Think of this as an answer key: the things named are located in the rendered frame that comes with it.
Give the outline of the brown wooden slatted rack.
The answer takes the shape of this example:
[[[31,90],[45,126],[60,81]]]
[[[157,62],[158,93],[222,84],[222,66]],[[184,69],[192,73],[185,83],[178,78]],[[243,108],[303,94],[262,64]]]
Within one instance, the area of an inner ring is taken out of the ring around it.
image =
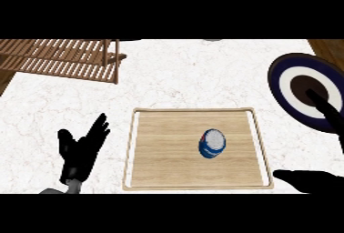
[[[119,83],[119,69],[127,58],[110,51],[111,39],[0,39],[0,70]]]

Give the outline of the navy and white plate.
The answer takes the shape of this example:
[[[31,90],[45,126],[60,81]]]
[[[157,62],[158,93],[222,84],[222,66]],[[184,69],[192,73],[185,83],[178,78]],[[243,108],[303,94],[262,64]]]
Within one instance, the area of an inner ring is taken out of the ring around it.
[[[275,99],[293,118],[310,128],[336,133],[308,90],[318,93],[344,116],[344,71],[313,55],[290,53],[272,63],[268,82]]]

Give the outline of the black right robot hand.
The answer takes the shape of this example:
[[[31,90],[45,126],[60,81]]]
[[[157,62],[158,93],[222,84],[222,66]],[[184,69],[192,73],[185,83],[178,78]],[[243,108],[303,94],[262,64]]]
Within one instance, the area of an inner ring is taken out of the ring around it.
[[[319,96],[319,94],[309,89],[308,97],[313,101],[318,110],[322,112],[337,135],[344,153],[344,117],[339,113],[336,107]],[[285,181],[300,192],[309,194],[324,194],[322,186],[328,186],[336,194],[344,194],[344,177],[324,171],[310,170],[275,170],[274,177]]]

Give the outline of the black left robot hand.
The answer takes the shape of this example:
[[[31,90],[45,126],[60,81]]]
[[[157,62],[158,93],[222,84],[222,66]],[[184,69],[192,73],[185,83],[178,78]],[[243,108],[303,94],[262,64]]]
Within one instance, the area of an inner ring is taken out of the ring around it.
[[[107,115],[101,114],[86,136],[80,140],[74,139],[67,129],[58,131],[60,154],[65,160],[60,179],[62,184],[67,184],[73,179],[85,182],[89,178],[98,152],[111,133],[108,126]]]

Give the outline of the blue can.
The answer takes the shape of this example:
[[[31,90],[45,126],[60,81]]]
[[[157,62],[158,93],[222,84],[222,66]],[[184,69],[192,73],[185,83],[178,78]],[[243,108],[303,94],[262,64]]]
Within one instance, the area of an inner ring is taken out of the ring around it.
[[[226,148],[226,137],[222,132],[212,128],[209,129],[200,140],[200,153],[206,158],[216,158],[217,155],[225,151]]]

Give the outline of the pale wooden tray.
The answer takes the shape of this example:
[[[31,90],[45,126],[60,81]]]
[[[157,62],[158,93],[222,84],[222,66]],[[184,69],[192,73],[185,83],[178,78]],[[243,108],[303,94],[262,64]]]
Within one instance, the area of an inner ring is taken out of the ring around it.
[[[203,134],[217,129],[226,147],[200,151]],[[275,186],[254,109],[133,110],[123,189],[271,189]]]

